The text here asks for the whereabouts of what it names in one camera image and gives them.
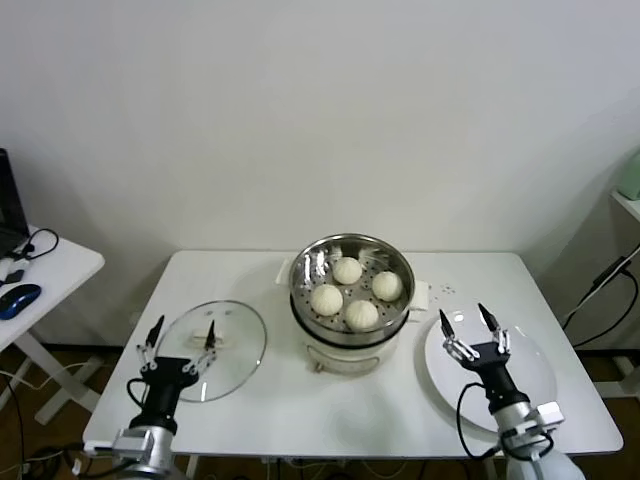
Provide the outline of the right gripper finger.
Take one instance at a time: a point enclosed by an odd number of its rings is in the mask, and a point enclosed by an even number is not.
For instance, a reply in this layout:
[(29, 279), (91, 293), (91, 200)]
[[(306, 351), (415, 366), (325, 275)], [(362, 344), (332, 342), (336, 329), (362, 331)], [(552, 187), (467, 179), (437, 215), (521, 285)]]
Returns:
[(497, 344), (499, 353), (510, 352), (510, 335), (498, 323), (495, 315), (491, 313), (482, 303), (478, 304), (482, 319), (491, 332), (494, 342)]
[(444, 336), (443, 348), (446, 352), (458, 363), (474, 362), (475, 350), (456, 337), (453, 327), (442, 309), (439, 310), (439, 316), (440, 328)]

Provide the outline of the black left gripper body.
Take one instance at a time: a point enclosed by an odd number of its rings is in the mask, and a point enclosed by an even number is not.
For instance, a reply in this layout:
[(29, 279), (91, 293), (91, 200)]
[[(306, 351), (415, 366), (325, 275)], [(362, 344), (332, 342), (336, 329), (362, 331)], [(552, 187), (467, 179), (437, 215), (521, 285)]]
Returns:
[[(141, 376), (129, 380), (129, 397), (140, 408), (140, 413), (130, 423), (130, 428), (160, 427), (176, 430), (174, 415), (180, 395), (184, 389), (195, 385), (199, 373), (183, 373), (182, 368), (188, 359), (175, 357), (157, 357), (157, 368), (140, 370)], [(143, 383), (147, 387), (144, 400), (138, 399), (131, 387)]]

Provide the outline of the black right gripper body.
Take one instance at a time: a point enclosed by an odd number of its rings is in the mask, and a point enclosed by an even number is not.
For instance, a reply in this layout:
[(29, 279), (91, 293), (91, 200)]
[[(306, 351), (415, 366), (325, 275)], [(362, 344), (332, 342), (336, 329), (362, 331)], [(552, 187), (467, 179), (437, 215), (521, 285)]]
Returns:
[(479, 353), (479, 357), (474, 360), (463, 358), (460, 364), (481, 379), (491, 414), (517, 403), (530, 402), (529, 397), (517, 388), (509, 374), (509, 353), (499, 353), (495, 342), (476, 344), (472, 348)]

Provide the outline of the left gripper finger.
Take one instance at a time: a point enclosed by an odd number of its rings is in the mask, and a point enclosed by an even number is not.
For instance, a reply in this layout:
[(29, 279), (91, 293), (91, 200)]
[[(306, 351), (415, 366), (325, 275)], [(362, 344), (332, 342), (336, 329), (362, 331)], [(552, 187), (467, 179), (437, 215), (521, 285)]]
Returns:
[(160, 336), (165, 316), (161, 315), (156, 324), (149, 330), (145, 342), (136, 346), (136, 352), (141, 363), (142, 370), (154, 370), (157, 368), (155, 361), (156, 344)]
[(198, 347), (198, 353), (182, 368), (183, 373), (204, 373), (216, 360), (215, 321), (212, 320), (207, 332), (194, 331), (188, 337), (192, 347)]

